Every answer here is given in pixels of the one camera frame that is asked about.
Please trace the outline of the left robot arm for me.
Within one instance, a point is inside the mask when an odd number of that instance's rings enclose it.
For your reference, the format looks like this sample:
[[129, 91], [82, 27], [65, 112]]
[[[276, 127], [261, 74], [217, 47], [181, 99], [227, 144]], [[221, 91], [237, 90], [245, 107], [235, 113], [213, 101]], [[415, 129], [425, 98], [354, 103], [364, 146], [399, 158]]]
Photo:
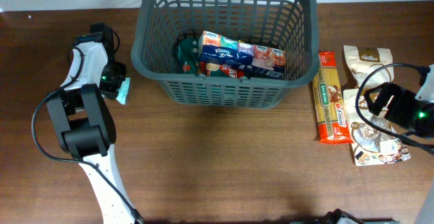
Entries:
[[143, 223], [119, 174], [115, 123], [104, 101], [126, 90], [126, 67], [115, 60], [119, 46], [120, 38], [109, 25], [92, 24], [88, 34], [75, 38], [67, 57], [68, 75], [43, 104], [60, 148], [89, 179], [104, 223]]

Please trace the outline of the Kleenex tissue multipack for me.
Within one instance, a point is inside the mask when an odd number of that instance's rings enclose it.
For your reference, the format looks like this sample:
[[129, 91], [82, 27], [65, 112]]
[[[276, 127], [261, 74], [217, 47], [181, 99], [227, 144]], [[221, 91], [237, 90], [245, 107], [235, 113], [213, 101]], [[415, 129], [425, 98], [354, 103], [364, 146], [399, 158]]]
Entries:
[[204, 31], [198, 43], [198, 61], [207, 76], [282, 79], [285, 52], [263, 45], [235, 41]]

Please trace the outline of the teal wet wipes packet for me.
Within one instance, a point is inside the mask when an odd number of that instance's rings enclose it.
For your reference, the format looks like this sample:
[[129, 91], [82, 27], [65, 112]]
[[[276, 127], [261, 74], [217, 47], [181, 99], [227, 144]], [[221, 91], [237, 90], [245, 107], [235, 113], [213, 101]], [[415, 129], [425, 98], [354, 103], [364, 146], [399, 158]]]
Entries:
[[121, 83], [120, 88], [118, 89], [118, 95], [116, 100], [121, 104], [125, 105], [127, 102], [127, 96], [130, 88], [130, 78], [126, 77], [125, 80]]

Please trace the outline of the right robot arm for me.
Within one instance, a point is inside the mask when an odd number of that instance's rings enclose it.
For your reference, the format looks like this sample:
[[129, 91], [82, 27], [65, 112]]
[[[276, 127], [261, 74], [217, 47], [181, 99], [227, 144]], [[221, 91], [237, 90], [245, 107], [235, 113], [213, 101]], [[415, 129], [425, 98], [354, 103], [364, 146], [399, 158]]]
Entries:
[[[365, 89], [369, 79], [382, 70], [391, 67], [406, 67], [418, 71], [420, 75], [420, 89], [414, 93], [396, 83], [384, 82], [375, 88]], [[406, 130], [403, 134], [383, 129], [366, 119], [359, 109], [356, 112], [360, 118], [374, 129], [398, 138], [407, 146], [419, 148], [433, 155], [433, 146], [412, 140], [411, 136], [433, 138], [433, 65], [428, 67], [414, 64], [394, 63], [372, 71], [359, 87], [356, 98], [364, 97], [368, 110], [379, 115], [383, 108], [387, 108], [384, 118]]]

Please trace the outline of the grey plastic basket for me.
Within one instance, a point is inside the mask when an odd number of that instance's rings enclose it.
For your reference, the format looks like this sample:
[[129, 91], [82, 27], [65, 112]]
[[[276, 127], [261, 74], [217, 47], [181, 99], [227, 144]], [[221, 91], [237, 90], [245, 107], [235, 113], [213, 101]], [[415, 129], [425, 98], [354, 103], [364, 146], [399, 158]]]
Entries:
[[[173, 54], [187, 37], [211, 31], [285, 52], [281, 79], [185, 74]], [[174, 101], [270, 109], [319, 69], [317, 0], [142, 0], [131, 59]]]

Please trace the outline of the green Nescafe coffee bag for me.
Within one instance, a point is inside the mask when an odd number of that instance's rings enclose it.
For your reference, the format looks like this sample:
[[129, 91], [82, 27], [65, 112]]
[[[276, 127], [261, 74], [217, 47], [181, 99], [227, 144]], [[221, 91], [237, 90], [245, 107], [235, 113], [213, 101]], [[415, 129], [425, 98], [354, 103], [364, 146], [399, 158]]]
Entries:
[[178, 73], [206, 75], [208, 77], [250, 78], [250, 74], [228, 65], [199, 61], [199, 39], [189, 37], [174, 44], [172, 55], [178, 64]]

